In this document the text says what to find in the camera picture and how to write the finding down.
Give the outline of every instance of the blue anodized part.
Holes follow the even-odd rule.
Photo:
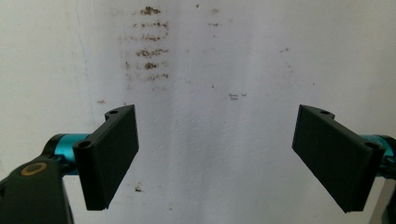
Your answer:
[[[80,140],[84,140],[89,134],[88,133],[67,133],[58,142],[55,148],[55,156],[64,156],[64,158],[73,164],[76,164],[76,158],[73,152],[73,145]],[[78,170],[75,169],[72,172],[67,173],[68,175],[78,175]]]

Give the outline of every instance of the brown mark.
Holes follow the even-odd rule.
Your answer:
[[[151,15],[151,14],[159,14],[159,13],[161,13],[161,11],[154,7],[146,7],[145,9],[140,10],[140,14],[145,15],[145,16]]]

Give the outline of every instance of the black plastic pad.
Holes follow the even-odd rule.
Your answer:
[[[344,212],[363,210],[384,148],[307,105],[300,105],[292,148]]]
[[[113,199],[139,149],[134,106],[105,114],[106,122],[73,150],[88,210],[103,210]]]

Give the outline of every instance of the white wall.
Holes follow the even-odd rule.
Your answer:
[[[0,177],[54,134],[90,133],[135,104],[140,151],[109,210],[86,211],[78,178],[64,179],[77,223],[368,223],[382,179],[365,212],[344,214],[290,146],[299,104],[396,136],[395,10],[390,0],[1,1]]]

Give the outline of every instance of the dark stain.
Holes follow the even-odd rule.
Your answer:
[[[210,10],[210,12],[212,12],[213,15],[216,15],[219,13],[219,9],[218,8],[212,8],[212,10]]]
[[[156,67],[158,67],[158,65],[156,63],[146,63],[145,64],[145,69],[146,70],[153,69],[153,68],[156,68]]]
[[[151,74],[151,75],[149,75],[146,78],[146,81],[155,81],[156,79],[163,78],[163,77],[168,79],[169,78],[169,74],[166,74],[166,73],[164,73],[164,74]]]
[[[289,52],[289,48],[282,49],[279,53]]]
[[[163,27],[166,31],[169,31],[169,22],[168,21],[166,21],[166,22],[160,22],[160,21],[146,22],[146,23],[141,23],[140,25],[141,25],[142,28],[145,28],[145,27],[158,27],[158,28],[161,28],[161,27]]]
[[[136,191],[136,192],[144,192],[144,191],[142,190],[142,183],[137,182],[136,187],[134,187],[134,191]]]
[[[145,58],[151,58],[153,56],[159,56],[162,53],[169,52],[169,49],[155,49],[152,51],[148,51],[146,49],[142,49],[136,52],[137,57],[143,56]]]
[[[128,62],[125,62],[125,69],[129,70],[131,68],[131,65]]]
[[[131,74],[128,74],[128,73],[127,73],[127,74],[125,74],[125,76],[128,77],[128,81],[131,81],[131,80],[132,80],[132,75],[131,75]]]
[[[145,16],[151,15],[151,14],[159,14],[159,13],[161,13],[161,11],[154,7],[146,7],[145,9],[140,10],[140,14],[145,15]]]
[[[229,93],[228,96],[230,96],[230,100],[232,100],[232,101],[237,101],[237,100],[239,100],[239,96],[236,95],[236,94],[231,94],[231,93]]]
[[[164,36],[157,36],[157,35],[142,35],[142,40],[147,40],[147,41],[158,41],[163,38],[166,38],[168,36],[168,33],[165,33]]]

